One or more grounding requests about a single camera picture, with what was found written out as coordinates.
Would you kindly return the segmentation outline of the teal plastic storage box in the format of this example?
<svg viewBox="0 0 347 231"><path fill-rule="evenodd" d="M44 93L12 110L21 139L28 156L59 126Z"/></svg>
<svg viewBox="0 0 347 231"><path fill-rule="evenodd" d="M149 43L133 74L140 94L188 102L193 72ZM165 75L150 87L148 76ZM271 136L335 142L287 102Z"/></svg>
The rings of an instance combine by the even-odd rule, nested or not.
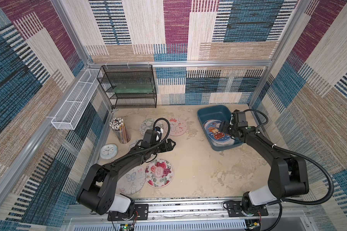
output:
<svg viewBox="0 0 347 231"><path fill-rule="evenodd" d="M222 144L216 143L216 142L213 142L209 138L207 133L205 132L205 128L203 127L203 124L207 120L215 119L215 120L227 121L227 122L230 121L231 112L226 106L215 105L215 106L210 106L210 107L199 109L197 111L197 116L198 116L198 120L201 124L202 130L204 132L204 135L207 138L207 140L210 143L210 146L212 147L213 150L220 152L220 151L224 151L224 150L238 147L238 146L243 144L241 141L235 140L232 138L230 138L229 142L226 142L226 143L222 143Z"/></svg>

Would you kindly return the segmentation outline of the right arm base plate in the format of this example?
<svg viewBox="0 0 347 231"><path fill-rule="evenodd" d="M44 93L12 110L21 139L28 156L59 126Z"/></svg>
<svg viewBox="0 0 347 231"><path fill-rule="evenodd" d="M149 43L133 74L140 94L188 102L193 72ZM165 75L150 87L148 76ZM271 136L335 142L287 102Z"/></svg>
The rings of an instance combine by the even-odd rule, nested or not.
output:
<svg viewBox="0 0 347 231"><path fill-rule="evenodd" d="M227 211L228 216L234 217L253 217L253 216L268 216L269 213L265 205L254 206L250 202L243 203L242 201L227 200L223 202L222 207Z"/></svg>

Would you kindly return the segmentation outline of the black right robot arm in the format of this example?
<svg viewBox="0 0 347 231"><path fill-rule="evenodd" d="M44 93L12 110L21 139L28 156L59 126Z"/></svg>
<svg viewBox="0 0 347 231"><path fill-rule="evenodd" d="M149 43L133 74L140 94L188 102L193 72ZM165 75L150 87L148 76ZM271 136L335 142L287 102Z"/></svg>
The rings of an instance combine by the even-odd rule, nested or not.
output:
<svg viewBox="0 0 347 231"><path fill-rule="evenodd" d="M278 203L290 196L309 192L306 161L293 157L286 151L278 151L256 127L248 127L246 122L236 127L223 121L219 130L256 150L270 165L268 183L257 190L246 192L242 198L242 212L246 215L256 213L268 203Z"/></svg>

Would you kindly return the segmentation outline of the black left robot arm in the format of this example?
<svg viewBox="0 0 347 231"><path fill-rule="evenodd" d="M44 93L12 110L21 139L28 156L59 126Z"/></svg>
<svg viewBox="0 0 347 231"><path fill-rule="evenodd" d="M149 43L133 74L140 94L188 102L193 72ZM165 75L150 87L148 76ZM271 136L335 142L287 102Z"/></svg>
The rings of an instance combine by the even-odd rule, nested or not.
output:
<svg viewBox="0 0 347 231"><path fill-rule="evenodd" d="M137 144L129 153L111 163L92 165L77 193L76 201L99 215L117 212L124 217L131 217L135 213L135 201L116 194L118 180L134 167L145 163L152 155L169 152L175 146L176 142L172 139L149 144L147 148Z"/></svg>

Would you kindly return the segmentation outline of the red rose floral coaster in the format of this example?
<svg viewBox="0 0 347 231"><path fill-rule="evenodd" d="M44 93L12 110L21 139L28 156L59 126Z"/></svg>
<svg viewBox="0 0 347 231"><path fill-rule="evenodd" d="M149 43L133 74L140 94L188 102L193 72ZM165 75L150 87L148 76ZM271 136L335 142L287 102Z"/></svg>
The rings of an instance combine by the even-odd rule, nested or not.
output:
<svg viewBox="0 0 347 231"><path fill-rule="evenodd" d="M174 177L174 168L168 160L156 159L145 169L146 182L153 188L167 186Z"/></svg>

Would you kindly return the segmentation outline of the blue cartoon toast coaster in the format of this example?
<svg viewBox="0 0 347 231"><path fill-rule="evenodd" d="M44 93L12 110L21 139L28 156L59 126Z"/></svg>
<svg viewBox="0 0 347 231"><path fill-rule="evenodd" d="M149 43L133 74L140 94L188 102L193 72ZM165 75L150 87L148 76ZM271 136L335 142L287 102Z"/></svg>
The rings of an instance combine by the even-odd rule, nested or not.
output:
<svg viewBox="0 0 347 231"><path fill-rule="evenodd" d="M211 119L207 120L203 124L203 127L205 128L205 132L213 142L220 144L229 142L230 136L219 130L220 125L220 120Z"/></svg>

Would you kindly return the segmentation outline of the pink checkered bunny coaster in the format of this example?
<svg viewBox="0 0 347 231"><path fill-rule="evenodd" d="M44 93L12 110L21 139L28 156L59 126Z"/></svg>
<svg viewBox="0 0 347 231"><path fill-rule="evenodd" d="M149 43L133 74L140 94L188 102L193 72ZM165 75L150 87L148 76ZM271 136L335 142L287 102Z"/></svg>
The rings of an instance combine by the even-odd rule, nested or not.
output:
<svg viewBox="0 0 347 231"><path fill-rule="evenodd" d="M168 119L170 123L170 135L171 136L181 136L187 131L186 120L178 117L172 117Z"/></svg>

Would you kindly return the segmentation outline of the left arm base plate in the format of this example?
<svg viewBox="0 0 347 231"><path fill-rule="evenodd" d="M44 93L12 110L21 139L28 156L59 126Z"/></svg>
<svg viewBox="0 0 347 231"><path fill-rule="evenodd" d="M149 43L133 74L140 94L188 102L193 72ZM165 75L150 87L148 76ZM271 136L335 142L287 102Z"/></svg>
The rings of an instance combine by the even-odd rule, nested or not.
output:
<svg viewBox="0 0 347 231"><path fill-rule="evenodd" d="M112 211L108 213L108 221L133 221L133 220L147 220L149 212L148 204L134 204L131 205L126 212Z"/></svg>

